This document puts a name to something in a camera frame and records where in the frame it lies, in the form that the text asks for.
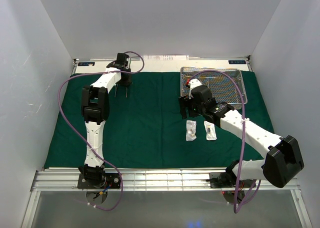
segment white enclosure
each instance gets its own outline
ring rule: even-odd
[[[317,192],[320,0],[0,0],[0,226],[20,227],[55,128],[72,58],[251,55],[275,132],[300,144],[313,227]]]
[[[280,0],[41,0],[73,58],[251,55]]]

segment sterile package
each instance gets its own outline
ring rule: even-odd
[[[212,141],[212,140],[216,140],[217,139],[215,125],[213,123],[204,121],[204,128],[205,128],[205,131],[206,131],[206,139],[208,141]]]
[[[186,122],[186,141],[193,141],[196,137],[196,126],[197,122],[187,120]]]

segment metal mesh tray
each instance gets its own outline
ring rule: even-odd
[[[232,105],[235,109],[241,109],[240,96],[235,86],[230,80],[220,73],[215,72],[219,70],[229,75],[233,81],[238,85],[244,103],[248,102],[244,81],[242,78],[241,71],[238,69],[215,69],[215,68],[197,68],[197,67],[182,67],[180,71],[180,94],[185,96],[189,94],[189,88],[186,87],[186,82],[197,72],[212,69],[212,72],[202,73],[196,78],[202,82],[203,85],[209,87],[213,97],[217,102],[227,102]]]

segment gray floor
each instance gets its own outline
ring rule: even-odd
[[[118,196],[118,192],[110,192],[104,206],[111,207]],[[41,192],[32,227],[302,227],[289,190],[259,191],[237,215],[218,191],[125,192],[120,205],[112,212],[100,211],[78,201],[86,202],[85,192]]]

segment white robotic arm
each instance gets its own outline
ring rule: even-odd
[[[110,71],[119,70],[116,68],[107,68],[106,74],[102,75],[96,82],[91,84],[93,89],[106,88],[107,91],[111,91],[113,86],[121,80],[121,74],[118,72],[109,73]],[[86,121],[86,139],[92,146],[92,148],[98,153],[100,157],[104,157],[102,153],[103,132],[106,121],[101,121],[99,124],[96,121]],[[84,164],[89,167],[101,167],[104,162],[99,159],[90,149],[86,147],[86,158]]]
[[[106,182],[104,174],[103,157],[103,131],[109,117],[109,91],[115,85],[128,87],[131,85],[130,57],[125,53],[118,53],[116,61],[106,67],[103,74],[96,82],[82,89],[81,114],[86,127],[86,139],[92,146],[86,148],[84,166],[79,167],[84,180],[92,185],[99,186]]]
[[[225,102],[217,103],[210,90],[197,79],[192,79],[189,86],[189,95],[179,98],[183,119],[187,117],[187,108],[190,117],[202,115],[205,120],[242,138],[243,120],[238,111]],[[298,142],[292,136],[283,139],[246,119],[245,142],[257,150],[263,160],[242,161],[241,181],[268,180],[282,188],[304,168]],[[231,173],[229,184],[235,182],[238,168],[239,161],[235,161],[226,169]]]

